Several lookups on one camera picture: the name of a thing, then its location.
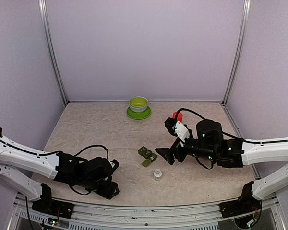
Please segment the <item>green weekly pill organizer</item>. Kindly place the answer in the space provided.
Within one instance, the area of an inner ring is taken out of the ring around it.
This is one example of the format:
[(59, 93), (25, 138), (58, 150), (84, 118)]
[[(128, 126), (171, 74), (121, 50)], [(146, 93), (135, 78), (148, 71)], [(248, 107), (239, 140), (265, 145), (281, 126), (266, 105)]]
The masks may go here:
[(145, 158), (145, 160), (141, 163), (143, 167), (148, 167), (151, 163), (154, 162), (150, 160), (150, 157), (153, 156), (155, 157), (155, 160), (157, 159), (157, 155), (144, 146), (138, 149), (138, 154)]

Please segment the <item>small white pill bottle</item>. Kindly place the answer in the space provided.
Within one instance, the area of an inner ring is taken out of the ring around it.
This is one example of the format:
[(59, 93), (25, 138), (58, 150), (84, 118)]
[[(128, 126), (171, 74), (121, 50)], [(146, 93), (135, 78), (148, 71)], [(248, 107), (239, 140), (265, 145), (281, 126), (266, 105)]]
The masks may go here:
[(156, 169), (154, 171), (154, 179), (159, 181), (162, 178), (162, 171), (160, 169)]

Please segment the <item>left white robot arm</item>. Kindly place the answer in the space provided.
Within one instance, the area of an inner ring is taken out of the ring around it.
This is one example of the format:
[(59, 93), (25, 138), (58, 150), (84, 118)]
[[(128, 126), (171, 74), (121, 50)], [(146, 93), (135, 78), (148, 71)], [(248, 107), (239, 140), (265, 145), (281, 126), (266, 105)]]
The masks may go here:
[(51, 188), (36, 182), (20, 170), (40, 174), (73, 189), (80, 186), (86, 194), (94, 192), (105, 199), (119, 193), (118, 184), (112, 175), (118, 168), (117, 160), (107, 157), (81, 158), (63, 151), (44, 152), (16, 143), (2, 134), (0, 127), (0, 179), (5, 180), (28, 200), (38, 202), (47, 213), (53, 213), (57, 201), (52, 198)]

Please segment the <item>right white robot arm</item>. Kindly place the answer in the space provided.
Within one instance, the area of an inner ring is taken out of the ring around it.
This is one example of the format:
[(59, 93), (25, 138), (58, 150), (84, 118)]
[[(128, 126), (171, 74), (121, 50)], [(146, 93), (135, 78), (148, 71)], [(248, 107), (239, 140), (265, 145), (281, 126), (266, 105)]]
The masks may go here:
[(175, 161), (183, 162), (186, 156), (197, 161), (210, 161), (224, 168), (242, 168), (262, 162), (285, 161), (286, 165), (274, 173), (244, 185), (236, 202), (236, 209), (247, 212), (254, 206), (255, 200), (262, 200), (288, 186), (288, 137), (264, 140), (243, 139), (226, 133), (219, 122), (204, 118), (195, 111), (201, 121), (196, 124), (197, 137), (191, 129), (178, 120), (177, 116), (165, 121), (168, 132), (176, 137), (170, 148), (156, 148), (155, 151), (170, 165)]

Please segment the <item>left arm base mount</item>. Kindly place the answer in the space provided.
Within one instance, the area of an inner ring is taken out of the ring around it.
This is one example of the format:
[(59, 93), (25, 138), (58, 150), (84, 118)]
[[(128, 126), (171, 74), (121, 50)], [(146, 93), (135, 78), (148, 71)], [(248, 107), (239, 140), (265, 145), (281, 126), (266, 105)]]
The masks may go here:
[(50, 203), (46, 203), (39, 200), (32, 203), (32, 209), (59, 218), (70, 219), (74, 209), (74, 204), (58, 200), (51, 200)]

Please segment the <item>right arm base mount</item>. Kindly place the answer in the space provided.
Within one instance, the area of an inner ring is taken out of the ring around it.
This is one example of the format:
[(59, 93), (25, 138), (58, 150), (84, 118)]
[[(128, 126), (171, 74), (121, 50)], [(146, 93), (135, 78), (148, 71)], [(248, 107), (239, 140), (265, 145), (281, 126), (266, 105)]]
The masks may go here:
[(222, 202), (219, 204), (219, 207), (222, 218), (229, 218), (246, 213), (251, 213), (256, 209), (261, 209), (262, 202), (256, 199), (246, 201), (233, 200), (228, 202)]

